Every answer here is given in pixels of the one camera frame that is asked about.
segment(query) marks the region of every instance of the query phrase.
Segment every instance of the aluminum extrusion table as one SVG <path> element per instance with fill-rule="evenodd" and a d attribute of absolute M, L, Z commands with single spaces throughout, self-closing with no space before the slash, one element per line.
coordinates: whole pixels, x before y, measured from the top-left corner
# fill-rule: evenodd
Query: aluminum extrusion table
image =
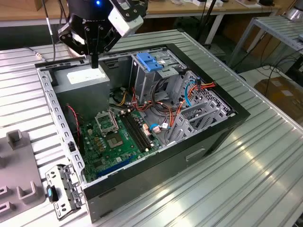
<path fill-rule="evenodd" d="M 90 223 L 85 205 L 58 221 L 46 200 L 2 226 L 291 226 L 303 211 L 303 129 L 186 33 L 121 39 L 113 51 L 175 43 L 251 114 L 210 156 Z M 52 46 L 34 48 L 51 59 Z M 57 59 L 69 58 L 64 45 Z M 0 136 L 28 131 L 39 173 L 67 163 L 27 49 L 0 52 Z"/>
<path fill-rule="evenodd" d="M 295 51 L 303 49 L 303 42 L 298 38 L 300 34 L 303 34 L 303 22 L 293 22 L 284 16 L 257 17 L 253 18 L 247 26 L 241 39 L 232 52 L 228 66 L 231 66 L 234 62 L 254 26 L 258 26 L 261 30 L 248 48 L 248 52 L 258 43 L 259 39 L 265 32 L 279 39 Z"/>

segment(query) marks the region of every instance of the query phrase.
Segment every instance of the expansion slot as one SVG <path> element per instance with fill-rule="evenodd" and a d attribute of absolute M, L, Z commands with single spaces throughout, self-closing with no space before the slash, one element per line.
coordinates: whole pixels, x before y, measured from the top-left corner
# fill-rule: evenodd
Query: expansion slot
<path fill-rule="evenodd" d="M 132 116 L 122 115 L 121 121 L 126 127 L 127 131 L 130 133 L 131 137 L 133 138 L 141 152 L 145 152 L 146 149 L 151 148 L 151 144 L 139 128 L 138 123 L 132 118 Z"/>
<path fill-rule="evenodd" d="M 116 164 L 116 165 L 114 165 L 110 168 L 107 168 L 105 170 L 100 171 L 99 173 L 97 173 L 97 177 L 105 176 L 106 174 L 109 174 L 109 173 L 111 173 L 111 172 L 113 172 L 117 169 L 120 169 L 120 168 L 126 166 L 127 164 L 129 164 L 131 162 L 132 158 L 133 157 L 130 157 L 130 158 L 128 158 L 127 160 L 125 160 L 123 162 L 120 162 L 120 163 L 118 163 L 118 164 Z"/>

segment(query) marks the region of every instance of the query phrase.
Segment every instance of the blue cable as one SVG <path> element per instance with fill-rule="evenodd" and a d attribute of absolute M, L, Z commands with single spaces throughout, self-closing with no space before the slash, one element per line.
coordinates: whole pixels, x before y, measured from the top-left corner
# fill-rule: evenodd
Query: blue cable
<path fill-rule="evenodd" d="M 152 124 L 151 126 L 150 126 L 150 130 L 152 130 L 154 127 L 157 127 L 158 125 L 157 124 Z"/>
<path fill-rule="evenodd" d="M 187 88 L 188 88 L 188 86 L 191 85 L 191 84 L 195 84 L 195 82 L 194 82 L 194 81 L 190 81 L 190 82 L 186 85 L 185 91 L 184 91 L 185 101 L 186 101 L 187 105 L 189 105 L 189 106 L 191 106 L 191 104 L 190 104 L 189 99 L 188 99 L 188 97 L 187 97 Z"/>

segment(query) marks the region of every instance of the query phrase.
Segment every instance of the metal case frame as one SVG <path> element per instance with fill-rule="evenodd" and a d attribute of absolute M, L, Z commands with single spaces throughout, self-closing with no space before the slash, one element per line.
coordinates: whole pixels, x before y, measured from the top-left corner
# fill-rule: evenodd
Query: metal case frame
<path fill-rule="evenodd" d="M 213 82 L 201 68 L 174 44 L 161 44 L 131 51 L 157 49 L 161 47 L 169 49 L 180 61 L 187 65 L 189 70 L 203 78 L 203 81 L 206 83 Z M 116 53 L 121 53 L 121 51 L 109 53 L 107 57 L 111 58 L 117 56 Z M 79 64 L 79 61 L 85 63 L 82 58 L 76 58 L 36 64 L 42 87 L 52 112 L 52 117 L 67 150 L 68 142 L 74 142 L 74 140 L 69 127 L 63 128 L 61 125 L 61 121 L 65 119 L 58 100 L 56 99 L 56 95 L 48 84 L 50 81 L 47 72 L 51 67 L 70 67 Z M 215 151 L 233 130 L 249 117 L 249 112 L 237 103 L 219 85 L 214 87 L 213 91 L 224 100 L 236 114 L 225 121 L 209 127 L 207 130 L 194 134 L 190 138 L 179 142 L 177 146 L 175 146 L 176 143 L 173 143 L 165 149 L 161 149 L 161 152 L 147 156 L 144 160 L 133 163 L 133 165 L 126 169 L 115 171 L 108 176 L 99 178 L 100 180 L 96 183 L 84 185 L 82 188 L 92 222 L 97 221 L 99 218 L 104 217 L 113 210 L 131 202 L 144 192 L 201 160 L 203 156 Z M 81 171 L 84 168 L 84 163 L 78 149 L 74 152 L 69 152 L 69 155 L 71 156 L 71 162 L 77 167 L 75 168 L 75 172 L 77 173 L 79 180 L 83 182 Z"/>

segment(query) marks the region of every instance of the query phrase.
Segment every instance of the green motherboard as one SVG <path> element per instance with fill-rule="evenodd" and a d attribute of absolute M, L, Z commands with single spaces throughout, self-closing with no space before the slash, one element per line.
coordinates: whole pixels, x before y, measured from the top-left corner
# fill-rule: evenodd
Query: green motherboard
<path fill-rule="evenodd" d="M 139 112 L 131 112 L 130 116 L 138 124 L 138 130 L 142 130 L 144 124 Z M 121 116 L 115 116 L 118 131 L 110 132 L 105 137 L 102 136 L 99 125 L 96 121 L 83 124 L 80 127 L 83 135 L 84 154 L 82 155 L 85 163 L 84 174 L 87 182 L 92 182 L 98 177 L 109 174 L 128 163 L 134 162 L 161 148 L 161 144 L 154 136 L 146 136 L 152 147 L 148 150 L 139 149 L 136 136 L 127 130 Z M 99 122 L 101 128 L 112 125 L 110 118 L 102 118 Z"/>

